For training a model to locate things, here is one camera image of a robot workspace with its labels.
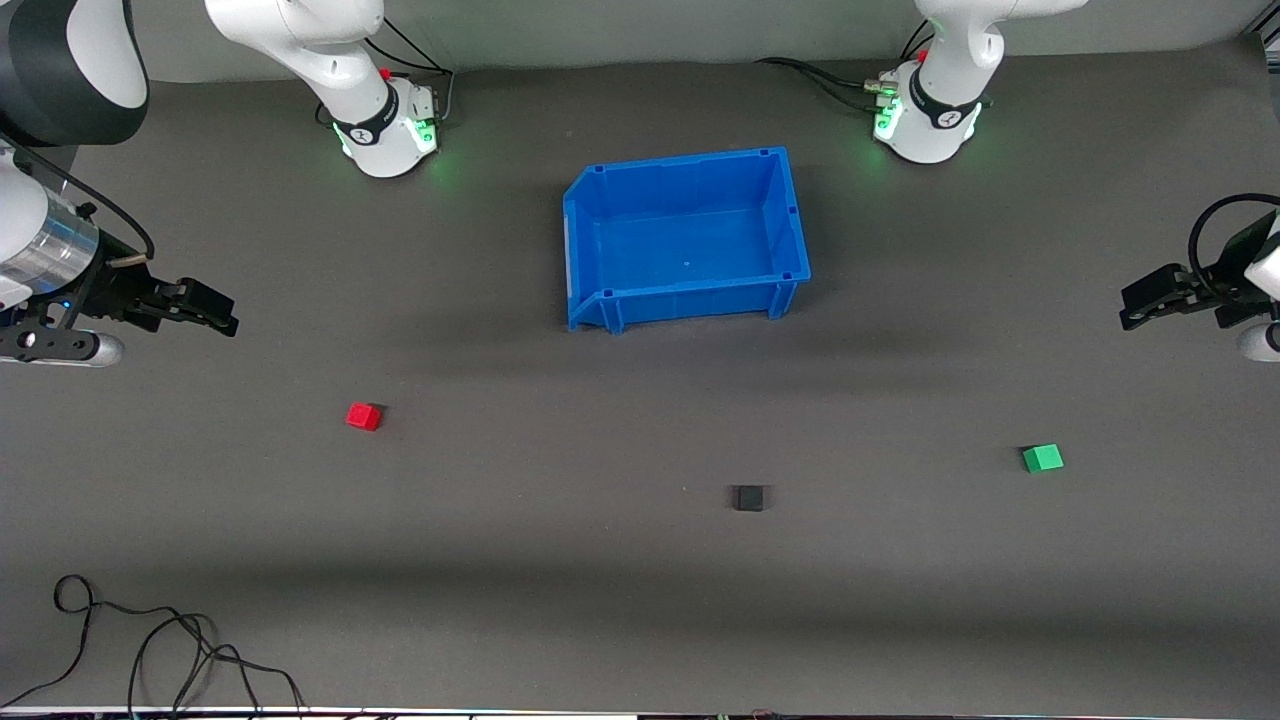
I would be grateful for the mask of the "blue plastic bin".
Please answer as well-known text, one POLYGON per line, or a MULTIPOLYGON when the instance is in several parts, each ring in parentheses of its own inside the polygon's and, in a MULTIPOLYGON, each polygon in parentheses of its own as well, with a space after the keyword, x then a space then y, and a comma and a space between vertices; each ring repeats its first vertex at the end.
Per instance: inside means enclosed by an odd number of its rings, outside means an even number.
POLYGON ((595 164, 562 202, 566 324, 785 316, 812 278, 781 146, 595 164))

